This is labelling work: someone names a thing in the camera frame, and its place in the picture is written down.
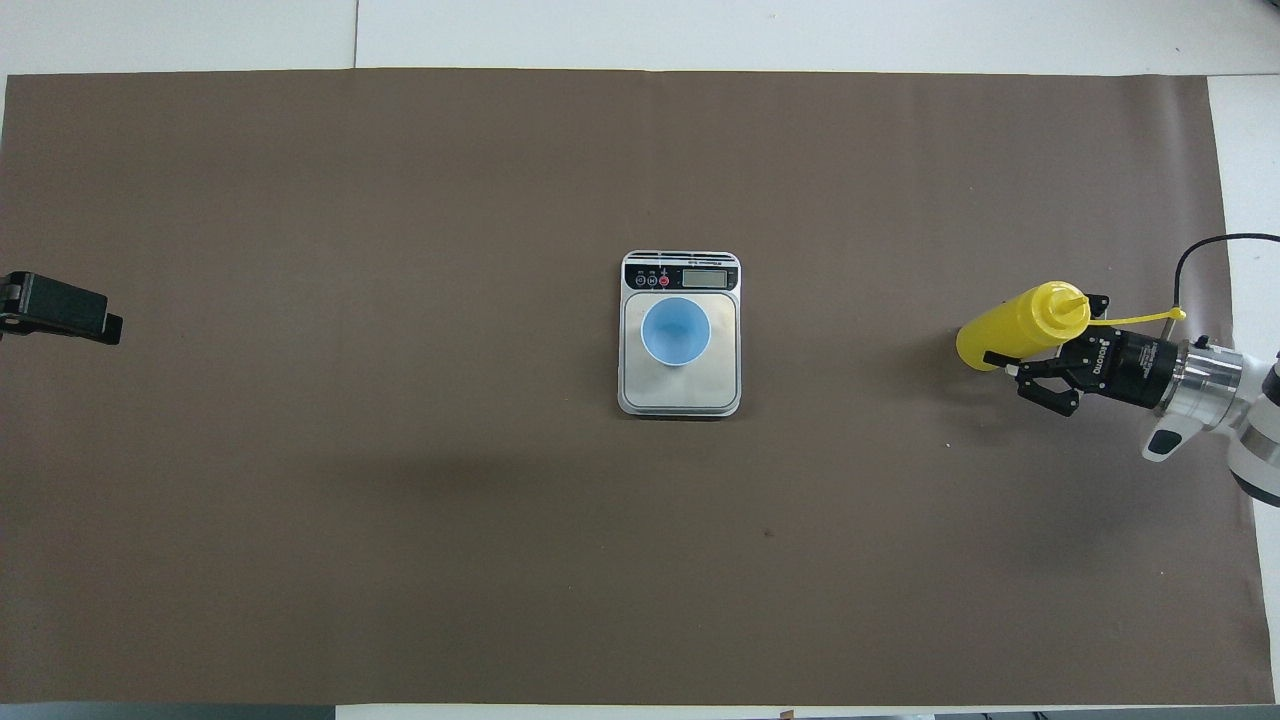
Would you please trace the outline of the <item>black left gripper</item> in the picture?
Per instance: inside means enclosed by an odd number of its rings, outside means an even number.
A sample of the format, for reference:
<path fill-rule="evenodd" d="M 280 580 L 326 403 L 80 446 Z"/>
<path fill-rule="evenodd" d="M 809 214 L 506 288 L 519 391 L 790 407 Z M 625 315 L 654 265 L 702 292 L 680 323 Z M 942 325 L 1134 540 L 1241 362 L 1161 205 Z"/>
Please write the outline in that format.
<path fill-rule="evenodd" d="M 1 282 L 1 337 L 56 334 L 115 346 L 123 318 L 108 311 L 108 297 L 33 272 L 12 272 Z"/>

